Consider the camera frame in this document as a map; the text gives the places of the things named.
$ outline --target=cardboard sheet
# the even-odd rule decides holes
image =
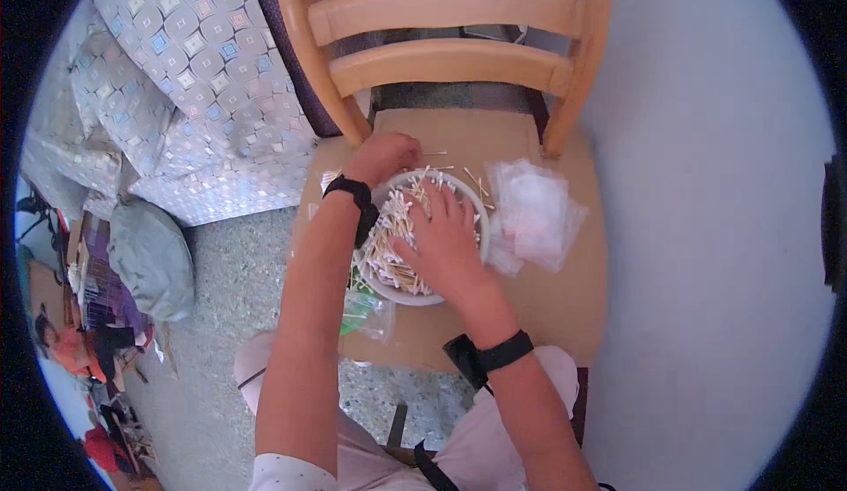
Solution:
[[[426,149],[444,149],[447,155],[426,157],[433,167],[455,166],[449,172],[467,184],[483,178],[491,191],[483,164],[529,158],[560,172],[570,182],[571,197],[589,209],[563,270],[551,274],[525,263],[514,279],[502,279],[522,328],[535,345],[565,349],[578,367],[590,367],[602,340],[607,308],[607,246],[594,158],[585,133],[577,130],[557,161],[542,160],[532,116],[514,112],[469,109],[394,109],[379,112],[375,132],[396,130],[420,140]],[[310,203],[319,204],[323,172],[342,168],[353,156],[343,137],[319,142],[303,190],[292,240],[292,255],[308,224]],[[376,365],[454,371],[441,350],[463,333],[461,322],[447,305],[397,306],[394,337],[383,345],[359,332],[341,338],[339,351],[347,358]]]

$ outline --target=white shirt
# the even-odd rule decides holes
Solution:
[[[434,491],[417,469],[404,467],[384,478],[373,491]],[[317,465],[283,454],[260,454],[253,462],[249,491],[338,491],[330,473]]]

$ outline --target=chair leg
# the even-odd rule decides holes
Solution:
[[[406,403],[399,403],[394,412],[394,421],[391,422],[391,430],[388,432],[387,447],[399,448],[403,441],[403,427],[406,425],[406,414],[409,407]]]

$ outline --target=wrist strap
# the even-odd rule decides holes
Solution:
[[[362,212],[359,215],[359,224],[356,227],[356,248],[361,248],[367,239],[367,234],[374,227],[377,219],[379,219],[379,210],[370,200],[370,188],[364,182],[347,179],[344,175],[339,175],[338,178],[334,179],[327,186],[326,191],[323,192],[323,197],[326,197],[329,192],[336,189],[353,195],[353,202],[356,203],[356,206]]]
[[[514,361],[525,356],[534,349],[529,335],[522,329],[514,337],[494,346],[491,349],[477,351],[482,368],[488,372],[509,366]]]

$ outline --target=red object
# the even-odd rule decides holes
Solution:
[[[79,353],[79,350],[82,348],[82,334],[74,327],[63,327],[59,329],[57,333],[58,343],[50,348],[50,351],[52,351],[53,357],[56,358],[56,361],[61,364],[65,370],[70,371],[74,375],[88,377],[88,370],[90,369],[91,375],[97,378],[97,380],[100,382],[106,382],[106,375],[103,374],[103,371],[100,369],[100,364],[97,362],[97,357],[94,355],[94,343],[92,341],[93,334],[86,334],[86,350],[88,352],[88,359],[90,363],[88,367],[80,368],[76,365],[75,353]]]
[[[82,444],[86,453],[88,453],[88,457],[98,464],[103,471],[120,471],[115,456],[120,456],[127,462],[130,461],[126,454],[122,452],[120,446],[112,441],[103,425],[97,424],[96,427],[88,431]]]

